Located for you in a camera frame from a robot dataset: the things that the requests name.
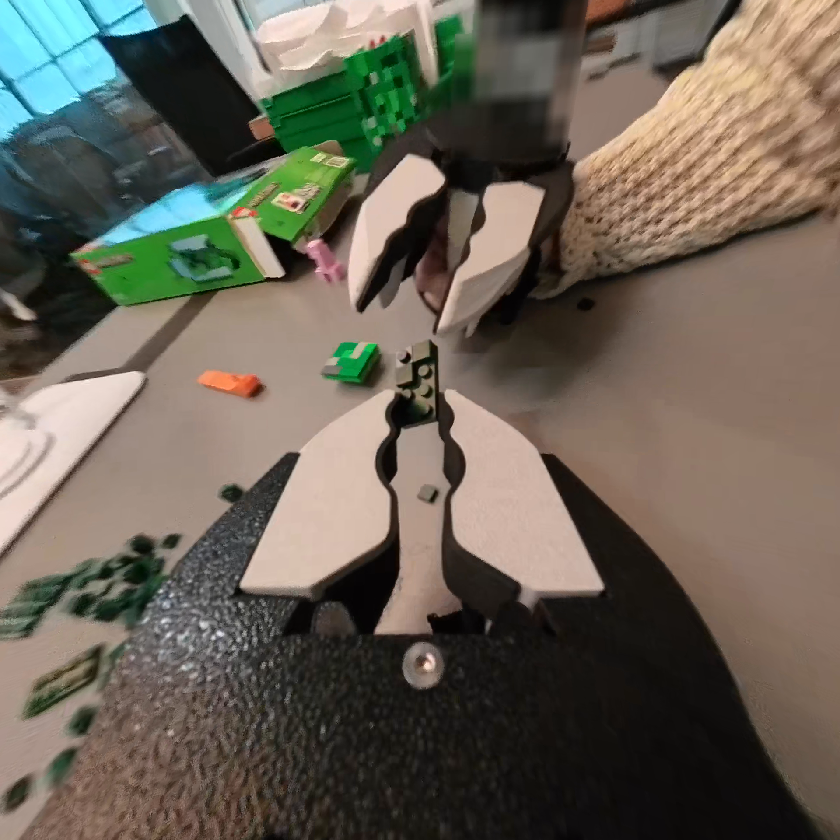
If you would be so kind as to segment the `orange lego brick separator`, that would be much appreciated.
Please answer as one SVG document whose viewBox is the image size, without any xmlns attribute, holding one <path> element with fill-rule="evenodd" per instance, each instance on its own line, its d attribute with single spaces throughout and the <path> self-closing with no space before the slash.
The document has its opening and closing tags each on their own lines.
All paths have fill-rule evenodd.
<svg viewBox="0 0 840 840">
<path fill-rule="evenodd" d="M 254 374 L 235 374 L 218 370 L 201 373 L 196 383 L 206 389 L 244 399 L 257 396 L 265 388 L 264 383 Z"/>
</svg>

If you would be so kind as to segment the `white paper bag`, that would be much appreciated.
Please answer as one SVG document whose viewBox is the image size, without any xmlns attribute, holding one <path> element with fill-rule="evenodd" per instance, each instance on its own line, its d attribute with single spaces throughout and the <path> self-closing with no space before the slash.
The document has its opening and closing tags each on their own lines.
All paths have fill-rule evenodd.
<svg viewBox="0 0 840 840">
<path fill-rule="evenodd" d="M 278 73 L 330 67 L 405 35 L 413 37 L 423 73 L 435 80 L 438 51 L 430 2 L 317 3 L 271 17 L 255 33 L 262 56 Z"/>
</svg>

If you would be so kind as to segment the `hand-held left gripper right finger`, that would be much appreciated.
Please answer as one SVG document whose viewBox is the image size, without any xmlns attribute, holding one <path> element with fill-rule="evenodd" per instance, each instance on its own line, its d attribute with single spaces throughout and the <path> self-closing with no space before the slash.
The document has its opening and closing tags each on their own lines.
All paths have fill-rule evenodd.
<svg viewBox="0 0 840 840">
<path fill-rule="evenodd" d="M 545 460 L 454 389 L 442 395 L 444 580 L 463 601 L 597 596 L 604 583 Z"/>
</svg>

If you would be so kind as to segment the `green and grey lego panel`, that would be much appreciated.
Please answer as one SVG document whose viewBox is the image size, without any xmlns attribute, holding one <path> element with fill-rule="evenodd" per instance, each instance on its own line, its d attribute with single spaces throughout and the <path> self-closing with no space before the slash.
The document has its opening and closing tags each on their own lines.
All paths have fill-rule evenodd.
<svg viewBox="0 0 840 840">
<path fill-rule="evenodd" d="M 368 382 L 381 356 L 373 342 L 342 342 L 321 369 L 325 380 L 362 385 Z"/>
</svg>

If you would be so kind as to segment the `dark green lego plate assembly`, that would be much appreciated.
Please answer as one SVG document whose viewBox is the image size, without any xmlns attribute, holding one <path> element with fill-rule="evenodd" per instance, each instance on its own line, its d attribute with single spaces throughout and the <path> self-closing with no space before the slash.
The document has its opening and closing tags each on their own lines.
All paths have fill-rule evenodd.
<svg viewBox="0 0 840 840">
<path fill-rule="evenodd" d="M 395 421 L 407 429 L 438 420 L 438 347 L 432 340 L 395 354 Z"/>
</svg>

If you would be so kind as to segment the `green creeper lego box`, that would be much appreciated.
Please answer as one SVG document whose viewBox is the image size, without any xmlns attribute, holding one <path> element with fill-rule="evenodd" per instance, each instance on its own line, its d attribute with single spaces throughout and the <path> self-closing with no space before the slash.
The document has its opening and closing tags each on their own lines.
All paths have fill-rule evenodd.
<svg viewBox="0 0 840 840">
<path fill-rule="evenodd" d="M 452 102 L 461 16 L 434 24 L 438 81 L 426 82 L 412 35 L 393 36 L 342 60 L 342 67 L 272 96 L 261 105 L 286 152 L 335 140 L 368 173 L 396 135 Z"/>
</svg>

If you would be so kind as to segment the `open green lego box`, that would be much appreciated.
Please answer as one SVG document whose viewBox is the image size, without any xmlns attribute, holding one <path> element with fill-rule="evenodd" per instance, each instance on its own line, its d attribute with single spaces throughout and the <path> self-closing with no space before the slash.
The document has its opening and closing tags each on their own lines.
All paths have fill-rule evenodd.
<svg viewBox="0 0 840 840">
<path fill-rule="evenodd" d="M 350 200 L 356 164 L 336 141 L 302 146 L 258 179 L 227 219 L 257 222 L 265 235 L 304 253 L 310 241 L 328 233 Z"/>
</svg>

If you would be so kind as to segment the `green lego set box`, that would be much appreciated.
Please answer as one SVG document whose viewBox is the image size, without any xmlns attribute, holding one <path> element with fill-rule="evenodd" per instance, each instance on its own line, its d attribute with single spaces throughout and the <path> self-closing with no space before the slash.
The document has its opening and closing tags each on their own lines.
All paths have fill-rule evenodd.
<svg viewBox="0 0 840 840">
<path fill-rule="evenodd" d="M 256 212 L 243 207 L 117 244 L 92 243 L 70 258 L 122 308 L 287 275 Z"/>
</svg>

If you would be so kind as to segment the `person's right forearm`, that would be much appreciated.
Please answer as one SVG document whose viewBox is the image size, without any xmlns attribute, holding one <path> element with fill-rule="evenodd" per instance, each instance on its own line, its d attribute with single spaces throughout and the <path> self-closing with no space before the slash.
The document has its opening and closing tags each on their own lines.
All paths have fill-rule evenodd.
<svg viewBox="0 0 840 840">
<path fill-rule="evenodd" d="M 574 167 L 531 298 L 838 215 L 839 2 L 748 1 L 642 117 Z"/>
</svg>

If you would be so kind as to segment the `black office chair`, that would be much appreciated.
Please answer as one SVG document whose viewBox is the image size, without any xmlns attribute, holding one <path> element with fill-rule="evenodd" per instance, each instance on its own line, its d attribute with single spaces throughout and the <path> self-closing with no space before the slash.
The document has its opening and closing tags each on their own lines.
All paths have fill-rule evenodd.
<svg viewBox="0 0 840 840">
<path fill-rule="evenodd" d="M 98 41 L 210 175 L 282 155 L 273 136 L 254 137 L 249 122 L 260 115 L 257 106 L 189 16 Z"/>
</svg>

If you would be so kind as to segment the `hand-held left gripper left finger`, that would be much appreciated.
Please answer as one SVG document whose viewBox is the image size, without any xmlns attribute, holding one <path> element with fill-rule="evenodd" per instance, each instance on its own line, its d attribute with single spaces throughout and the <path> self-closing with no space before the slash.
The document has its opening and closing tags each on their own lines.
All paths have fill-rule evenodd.
<svg viewBox="0 0 840 840">
<path fill-rule="evenodd" d="M 316 601 L 375 560 L 390 555 L 398 562 L 398 402 L 394 390 L 380 391 L 302 447 L 241 592 Z"/>
</svg>

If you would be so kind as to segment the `pile of dark green lego pieces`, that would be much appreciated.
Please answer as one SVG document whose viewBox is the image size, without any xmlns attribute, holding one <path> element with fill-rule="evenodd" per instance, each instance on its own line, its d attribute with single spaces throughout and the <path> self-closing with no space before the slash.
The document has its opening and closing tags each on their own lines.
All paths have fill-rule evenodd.
<svg viewBox="0 0 840 840">
<path fill-rule="evenodd" d="M 23 831 L 75 769 L 132 630 L 183 536 L 95 538 L 94 553 L 2 554 L 2 837 Z"/>
</svg>

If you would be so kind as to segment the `person's right hand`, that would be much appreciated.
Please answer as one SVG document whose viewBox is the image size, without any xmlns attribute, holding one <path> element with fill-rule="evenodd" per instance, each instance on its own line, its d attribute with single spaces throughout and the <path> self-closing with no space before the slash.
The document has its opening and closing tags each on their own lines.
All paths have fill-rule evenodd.
<svg viewBox="0 0 840 840">
<path fill-rule="evenodd" d="M 453 275 L 446 245 L 429 245 L 417 264 L 414 279 L 419 297 L 431 312 L 438 312 L 443 307 Z"/>
</svg>

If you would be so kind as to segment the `pink lego pig figure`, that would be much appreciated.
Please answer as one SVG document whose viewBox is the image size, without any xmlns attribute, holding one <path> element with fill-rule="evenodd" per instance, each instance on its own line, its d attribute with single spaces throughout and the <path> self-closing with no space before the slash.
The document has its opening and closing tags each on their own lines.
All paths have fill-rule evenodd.
<svg viewBox="0 0 840 840">
<path fill-rule="evenodd" d="M 321 238 L 310 240 L 306 253 L 314 265 L 316 274 L 326 282 L 339 282 L 346 278 L 344 264 L 333 253 L 330 246 Z"/>
</svg>

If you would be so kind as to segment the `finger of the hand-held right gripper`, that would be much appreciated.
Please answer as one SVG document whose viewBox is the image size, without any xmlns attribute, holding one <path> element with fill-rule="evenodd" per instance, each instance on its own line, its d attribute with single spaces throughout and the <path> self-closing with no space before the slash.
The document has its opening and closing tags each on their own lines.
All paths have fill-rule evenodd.
<svg viewBox="0 0 840 840">
<path fill-rule="evenodd" d="M 383 308 L 412 277 L 445 215 L 448 187 L 436 163 L 404 156 L 360 205 L 347 265 L 350 303 L 363 312 L 375 299 Z"/>
<path fill-rule="evenodd" d="M 467 241 L 468 253 L 456 268 L 435 334 L 471 335 L 519 279 L 531 253 L 531 236 L 545 191 L 527 182 L 490 184 L 481 199 L 484 223 Z"/>
</svg>

